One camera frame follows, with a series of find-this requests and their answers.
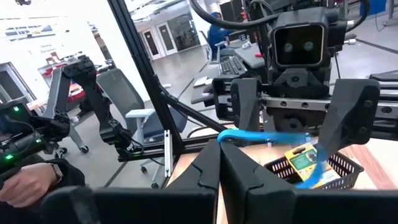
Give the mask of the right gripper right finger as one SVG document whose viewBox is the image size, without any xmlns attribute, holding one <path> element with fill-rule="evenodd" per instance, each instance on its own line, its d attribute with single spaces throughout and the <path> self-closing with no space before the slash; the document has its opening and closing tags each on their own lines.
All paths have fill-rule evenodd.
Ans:
<svg viewBox="0 0 398 224">
<path fill-rule="evenodd" d="M 221 144 L 220 182 L 228 224 L 292 224 L 294 186 L 227 142 Z"/>
</svg>

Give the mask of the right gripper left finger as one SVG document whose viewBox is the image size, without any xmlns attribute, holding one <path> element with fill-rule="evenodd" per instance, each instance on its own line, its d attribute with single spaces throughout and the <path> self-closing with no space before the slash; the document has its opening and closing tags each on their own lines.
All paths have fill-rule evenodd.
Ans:
<svg viewBox="0 0 398 224">
<path fill-rule="evenodd" d="M 215 224 L 220 182 L 221 148 L 211 140 L 168 186 L 173 195 L 166 224 Z"/>
</svg>

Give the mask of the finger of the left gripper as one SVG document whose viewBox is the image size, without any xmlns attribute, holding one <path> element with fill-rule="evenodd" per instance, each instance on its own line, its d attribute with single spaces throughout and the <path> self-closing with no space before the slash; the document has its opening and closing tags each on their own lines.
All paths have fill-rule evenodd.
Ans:
<svg viewBox="0 0 398 224">
<path fill-rule="evenodd" d="M 319 156 L 330 156 L 346 146 L 369 141 L 380 91 L 379 82 L 371 79 L 336 81 L 318 136 Z"/>
<path fill-rule="evenodd" d="M 235 79 L 231 83 L 231 105 L 234 124 L 246 131 L 260 130 L 260 83 L 255 78 Z"/>
</svg>

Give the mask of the blue rubber band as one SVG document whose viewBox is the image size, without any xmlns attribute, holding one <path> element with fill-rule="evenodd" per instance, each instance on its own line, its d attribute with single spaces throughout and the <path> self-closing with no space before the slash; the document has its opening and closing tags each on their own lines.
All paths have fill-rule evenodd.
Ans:
<svg viewBox="0 0 398 224">
<path fill-rule="evenodd" d="M 276 142 L 281 144 L 305 144 L 307 139 L 311 139 L 307 133 L 280 133 L 280 132 L 254 132 L 242 129 L 226 129 L 219 133 L 217 137 L 218 144 L 226 139 L 238 139 L 244 141 L 265 141 Z M 301 184 L 297 184 L 297 189 L 311 189 L 323 177 L 325 168 L 324 162 L 328 159 L 328 153 L 324 147 L 317 148 L 317 163 L 314 171 L 307 180 Z"/>
</svg>

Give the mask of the yellow carded crayon pack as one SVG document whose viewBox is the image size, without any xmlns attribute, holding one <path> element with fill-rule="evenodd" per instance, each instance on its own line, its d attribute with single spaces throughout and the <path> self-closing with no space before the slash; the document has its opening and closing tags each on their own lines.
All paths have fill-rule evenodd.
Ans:
<svg viewBox="0 0 398 224">
<path fill-rule="evenodd" d="M 310 143 L 293 148 L 284 156 L 302 180 L 301 184 L 296 185 L 299 189 L 315 189 L 340 178 L 323 153 Z"/>
</svg>

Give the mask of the leader arm with grey link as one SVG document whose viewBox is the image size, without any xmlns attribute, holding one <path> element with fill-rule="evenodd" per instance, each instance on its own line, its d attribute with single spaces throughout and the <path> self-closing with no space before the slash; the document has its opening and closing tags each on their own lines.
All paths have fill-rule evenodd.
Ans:
<svg viewBox="0 0 398 224">
<path fill-rule="evenodd" d="M 28 157 L 45 151 L 70 132 L 70 118 L 65 112 L 71 78 L 66 68 L 53 71 L 47 107 L 36 115 L 23 99 L 0 105 L 0 178 L 15 174 Z"/>
</svg>

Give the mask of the black side desk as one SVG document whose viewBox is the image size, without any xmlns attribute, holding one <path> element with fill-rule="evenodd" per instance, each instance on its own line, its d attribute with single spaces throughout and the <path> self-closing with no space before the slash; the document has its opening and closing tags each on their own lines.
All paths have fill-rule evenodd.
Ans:
<svg viewBox="0 0 398 224">
<path fill-rule="evenodd" d="M 247 72 L 246 77 L 257 77 L 263 82 L 267 82 L 267 75 L 264 72 L 265 62 L 262 57 L 256 57 L 255 53 L 259 53 L 258 45 L 251 44 L 250 47 L 244 49 L 242 47 L 236 49 L 237 57 L 246 66 Z M 203 77 L 207 77 L 208 80 L 219 76 L 218 65 L 208 65 L 198 74 L 198 78 L 195 82 Z M 210 84 L 195 86 L 193 87 L 191 104 L 197 104 L 203 102 L 205 107 L 213 105 L 213 94 L 210 93 Z"/>
</svg>

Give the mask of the grey office chair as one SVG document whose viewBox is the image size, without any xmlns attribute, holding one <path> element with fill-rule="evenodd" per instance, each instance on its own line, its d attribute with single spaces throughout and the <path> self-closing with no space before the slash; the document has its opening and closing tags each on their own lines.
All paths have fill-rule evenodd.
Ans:
<svg viewBox="0 0 398 224">
<path fill-rule="evenodd" d="M 123 115 L 133 140 L 145 145 L 164 140 L 164 129 L 153 108 L 146 108 L 131 82 L 122 70 L 114 68 L 102 72 L 96 81 L 106 96 Z"/>
</svg>

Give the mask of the black keyboard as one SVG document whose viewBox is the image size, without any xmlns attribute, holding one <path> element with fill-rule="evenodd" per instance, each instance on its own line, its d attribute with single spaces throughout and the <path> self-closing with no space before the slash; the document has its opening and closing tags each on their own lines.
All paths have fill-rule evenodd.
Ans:
<svg viewBox="0 0 398 224">
<path fill-rule="evenodd" d="M 247 68 L 237 56 L 226 57 L 219 63 L 220 75 L 244 75 L 246 72 Z"/>
</svg>

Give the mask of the black plastic basket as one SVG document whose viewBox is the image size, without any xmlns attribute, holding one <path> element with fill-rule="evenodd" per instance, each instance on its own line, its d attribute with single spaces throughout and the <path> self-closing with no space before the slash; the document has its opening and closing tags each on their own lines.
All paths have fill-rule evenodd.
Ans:
<svg viewBox="0 0 398 224">
<path fill-rule="evenodd" d="M 328 159 L 328 163 L 331 165 L 333 170 L 337 172 L 340 178 L 323 184 L 317 187 L 318 189 L 351 189 L 354 187 L 358 175 L 364 171 L 359 164 L 355 163 L 340 152 L 333 154 Z M 302 182 L 299 175 L 294 171 L 285 157 L 269 162 L 265 164 L 264 167 L 290 184 L 299 184 Z"/>
</svg>

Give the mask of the person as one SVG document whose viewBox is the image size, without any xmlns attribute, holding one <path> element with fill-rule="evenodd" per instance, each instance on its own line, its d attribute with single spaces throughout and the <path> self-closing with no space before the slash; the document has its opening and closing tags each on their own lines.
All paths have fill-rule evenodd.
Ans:
<svg viewBox="0 0 398 224">
<path fill-rule="evenodd" d="M 220 57 L 227 55 L 235 55 L 236 47 L 228 47 L 225 44 L 220 45 L 219 47 L 216 44 L 219 44 L 222 41 L 227 41 L 228 36 L 233 33 L 234 30 L 224 29 L 212 24 L 208 30 L 208 43 L 211 47 L 212 51 L 212 59 L 216 60 L 217 55 L 220 54 Z"/>
<path fill-rule="evenodd" d="M 66 186 L 86 185 L 84 173 L 66 159 L 44 160 L 39 155 L 34 154 L 24 161 L 21 169 L 24 166 L 38 163 L 58 164 L 64 175 L 62 181 L 57 185 L 51 186 L 42 198 L 28 207 L 16 208 L 6 202 L 0 202 L 0 224 L 42 224 L 40 215 L 41 203 L 47 194 Z"/>
</svg>

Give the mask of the person's wristwatch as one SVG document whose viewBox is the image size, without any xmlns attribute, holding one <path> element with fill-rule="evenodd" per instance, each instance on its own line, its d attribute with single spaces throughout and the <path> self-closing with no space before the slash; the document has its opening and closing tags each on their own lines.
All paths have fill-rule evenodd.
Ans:
<svg viewBox="0 0 398 224">
<path fill-rule="evenodd" d="M 55 173 L 55 180 L 52 182 L 52 185 L 57 185 L 62 181 L 64 175 L 58 164 L 51 164 L 51 166 Z"/>
</svg>

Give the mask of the person's hand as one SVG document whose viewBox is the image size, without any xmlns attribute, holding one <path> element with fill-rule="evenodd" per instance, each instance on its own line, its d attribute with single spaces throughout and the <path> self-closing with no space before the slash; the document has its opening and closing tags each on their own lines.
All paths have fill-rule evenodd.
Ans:
<svg viewBox="0 0 398 224">
<path fill-rule="evenodd" d="M 42 198 L 56 182 L 57 175 L 52 164 L 24 166 L 5 181 L 0 190 L 0 202 L 16 208 L 28 207 Z"/>
</svg>

